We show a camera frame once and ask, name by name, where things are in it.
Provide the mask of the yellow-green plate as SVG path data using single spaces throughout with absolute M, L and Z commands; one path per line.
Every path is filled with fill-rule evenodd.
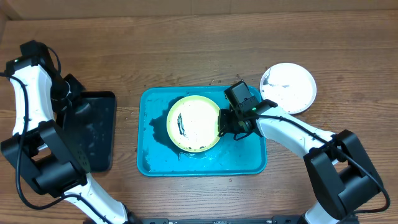
M 211 149 L 220 140 L 219 112 L 219 106 L 207 97 L 183 97 L 171 107 L 167 115 L 169 138 L 186 152 L 198 153 Z

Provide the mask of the white plate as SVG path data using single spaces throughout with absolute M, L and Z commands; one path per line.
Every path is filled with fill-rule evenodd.
M 317 95 L 312 74 L 295 63 L 278 63 L 262 75 L 259 90 L 262 99 L 277 103 L 289 114 L 309 109 Z

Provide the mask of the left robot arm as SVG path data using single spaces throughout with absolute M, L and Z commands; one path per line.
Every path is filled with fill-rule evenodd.
M 1 73 L 16 98 L 12 136 L 1 143 L 16 184 L 26 182 L 54 203 L 70 202 L 93 223 L 139 223 L 92 175 L 111 168 L 114 93 L 86 91 L 73 75 L 63 77 L 58 55 L 44 43 L 31 40 L 20 50 Z

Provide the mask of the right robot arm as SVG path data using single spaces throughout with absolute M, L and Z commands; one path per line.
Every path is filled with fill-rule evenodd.
M 381 213 L 391 198 L 358 137 L 315 128 L 294 118 L 276 103 L 248 99 L 218 115 L 220 136 L 239 141 L 254 133 L 271 139 L 302 158 L 315 205 L 295 223 L 357 223 L 360 213 Z

